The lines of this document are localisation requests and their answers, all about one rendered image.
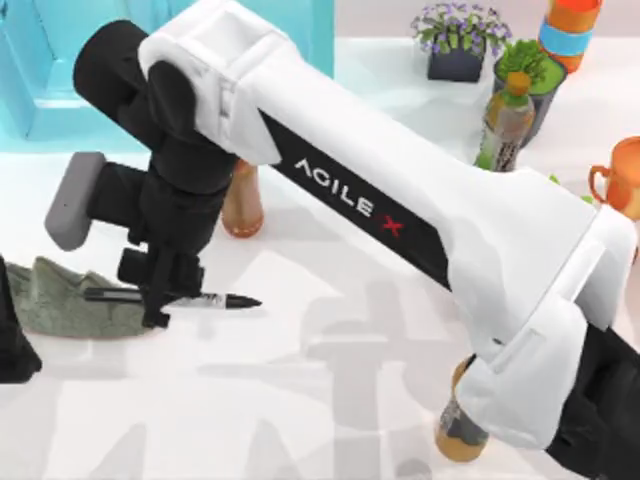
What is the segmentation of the black marker pen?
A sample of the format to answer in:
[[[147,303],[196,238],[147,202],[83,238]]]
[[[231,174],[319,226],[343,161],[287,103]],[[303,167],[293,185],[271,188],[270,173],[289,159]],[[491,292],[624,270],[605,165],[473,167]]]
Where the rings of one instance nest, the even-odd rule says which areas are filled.
[[[112,302],[122,304],[137,304],[143,302],[143,295],[137,289],[132,288],[98,288],[90,287],[83,291],[83,298],[90,302]],[[218,310],[237,310],[259,307],[262,302],[243,295],[201,293],[196,297],[180,297],[174,294],[165,294],[161,301],[161,307],[180,308],[212,308]]]

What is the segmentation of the green cloth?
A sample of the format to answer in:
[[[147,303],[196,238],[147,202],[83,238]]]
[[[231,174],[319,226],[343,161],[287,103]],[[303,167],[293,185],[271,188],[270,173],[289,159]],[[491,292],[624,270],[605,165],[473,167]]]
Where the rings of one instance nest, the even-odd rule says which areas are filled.
[[[88,288],[114,286],[100,274],[77,273],[46,258],[30,267],[8,262],[7,275],[18,320],[26,330],[76,339],[121,339],[149,330],[142,325],[140,305],[93,303]]]

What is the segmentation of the pale grey rounded box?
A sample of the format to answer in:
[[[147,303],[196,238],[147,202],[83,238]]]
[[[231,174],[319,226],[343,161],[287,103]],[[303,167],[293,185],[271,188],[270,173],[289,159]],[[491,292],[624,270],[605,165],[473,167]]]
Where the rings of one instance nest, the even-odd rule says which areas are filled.
[[[59,183],[45,218],[49,237],[63,251],[81,247],[92,220],[87,209],[106,157],[100,152],[76,152]]]

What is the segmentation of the amber bottle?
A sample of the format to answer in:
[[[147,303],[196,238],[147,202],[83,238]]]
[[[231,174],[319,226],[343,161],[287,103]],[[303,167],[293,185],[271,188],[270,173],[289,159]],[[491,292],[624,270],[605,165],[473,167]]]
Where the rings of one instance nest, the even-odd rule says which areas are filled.
[[[221,212],[225,230],[236,238],[249,238],[262,227],[264,210],[258,168],[239,159]]]

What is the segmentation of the green bottle with orange cap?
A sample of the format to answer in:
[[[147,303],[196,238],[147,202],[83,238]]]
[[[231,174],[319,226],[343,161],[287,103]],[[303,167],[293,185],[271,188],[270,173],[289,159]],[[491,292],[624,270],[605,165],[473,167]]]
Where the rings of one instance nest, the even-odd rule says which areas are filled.
[[[510,72],[504,87],[487,104],[484,129],[474,165],[494,172],[510,172],[533,123],[535,108],[529,96],[531,78]]]

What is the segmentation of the purple flowers in black pot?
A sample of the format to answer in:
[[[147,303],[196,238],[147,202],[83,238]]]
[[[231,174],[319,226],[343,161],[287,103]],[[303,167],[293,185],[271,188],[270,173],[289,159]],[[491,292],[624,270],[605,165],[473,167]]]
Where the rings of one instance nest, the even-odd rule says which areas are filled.
[[[413,38],[428,55],[426,76],[434,81],[476,83],[485,55],[498,56],[513,38],[493,7],[462,0],[429,4],[410,23]]]

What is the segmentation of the small green thing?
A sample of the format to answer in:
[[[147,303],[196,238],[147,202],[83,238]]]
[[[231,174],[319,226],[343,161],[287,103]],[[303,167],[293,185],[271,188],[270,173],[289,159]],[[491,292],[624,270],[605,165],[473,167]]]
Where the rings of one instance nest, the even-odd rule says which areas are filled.
[[[579,193],[577,190],[575,189],[570,189],[567,185],[565,185],[564,183],[562,183],[560,181],[560,179],[555,175],[555,174],[550,174],[548,176],[548,179],[550,181],[552,181],[553,183],[559,185],[560,187],[564,188],[565,190],[568,190],[570,193],[573,193],[575,196],[577,196],[578,198],[582,199],[583,201],[585,201],[586,203],[590,204],[590,205],[594,205],[595,204],[595,200],[594,198],[587,193]]]

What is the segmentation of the green plant in dark pot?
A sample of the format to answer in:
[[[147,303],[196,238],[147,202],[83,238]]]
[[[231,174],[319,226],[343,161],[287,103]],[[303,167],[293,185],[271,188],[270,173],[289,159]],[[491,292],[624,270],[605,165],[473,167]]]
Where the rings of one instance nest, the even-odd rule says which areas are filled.
[[[535,108],[535,117],[522,146],[526,146],[539,132],[552,101],[566,80],[566,68],[551,58],[536,40],[517,40],[506,46],[493,67],[493,93],[501,90],[510,72],[521,71],[531,79],[529,96]]]

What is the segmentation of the orange cup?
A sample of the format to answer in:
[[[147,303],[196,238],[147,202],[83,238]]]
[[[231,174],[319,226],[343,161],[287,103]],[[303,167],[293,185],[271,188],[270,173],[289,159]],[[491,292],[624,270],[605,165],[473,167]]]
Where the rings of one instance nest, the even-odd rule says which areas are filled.
[[[592,166],[588,186],[597,202],[640,222],[640,136],[619,141],[608,166]]]

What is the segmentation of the orange and blue bottle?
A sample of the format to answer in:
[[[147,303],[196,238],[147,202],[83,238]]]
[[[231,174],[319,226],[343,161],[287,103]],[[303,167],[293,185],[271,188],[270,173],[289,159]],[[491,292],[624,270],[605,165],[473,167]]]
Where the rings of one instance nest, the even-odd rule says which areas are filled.
[[[603,0],[549,0],[538,42],[569,74],[576,72],[592,38]]]

